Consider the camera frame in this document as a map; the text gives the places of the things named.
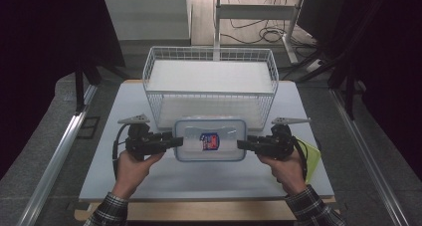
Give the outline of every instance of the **white tabletop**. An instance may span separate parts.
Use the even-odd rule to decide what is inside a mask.
[[[142,83],[123,83],[115,98],[105,129],[82,188],[80,199],[103,200],[114,185],[111,163],[112,143],[121,124],[117,121],[145,113],[151,120],[150,130],[158,132]],[[249,134],[271,134],[271,120],[277,116],[307,118],[298,89],[294,83],[280,82],[267,124],[263,131]],[[293,135],[317,145],[308,123],[292,124]],[[127,131],[121,135],[124,141]],[[333,196],[322,160],[310,184],[321,196]],[[149,175],[132,195],[134,201],[214,201],[244,199],[280,199],[286,195],[281,184],[253,152],[237,162],[180,162],[173,150],[155,163]]]

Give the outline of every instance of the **wall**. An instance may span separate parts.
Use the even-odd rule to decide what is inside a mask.
[[[187,0],[105,2],[119,40],[190,39]]]

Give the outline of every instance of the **white shelf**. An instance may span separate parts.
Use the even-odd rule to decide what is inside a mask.
[[[274,94],[265,62],[155,60],[149,93]]]

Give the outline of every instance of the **sleeve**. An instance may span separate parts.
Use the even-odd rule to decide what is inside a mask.
[[[287,196],[286,203],[298,219],[298,225],[346,225],[344,219],[325,205],[310,185],[300,194]]]
[[[84,226],[123,226],[127,218],[127,200],[118,198],[110,192],[105,200],[91,215]]]

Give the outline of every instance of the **metal rack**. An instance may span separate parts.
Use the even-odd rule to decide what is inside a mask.
[[[298,64],[298,58],[292,48],[291,38],[298,21],[299,12],[304,0],[298,0],[294,6],[277,6],[277,5],[230,5],[221,4],[217,0],[215,5],[215,32],[214,32],[214,48],[220,47],[220,20],[221,19],[268,19],[268,20],[288,20],[290,21],[289,29],[283,35],[283,44],[289,56],[289,60],[293,65]]]
[[[153,47],[143,70],[158,128],[172,128],[183,116],[229,115],[261,130],[278,83],[268,49]]]

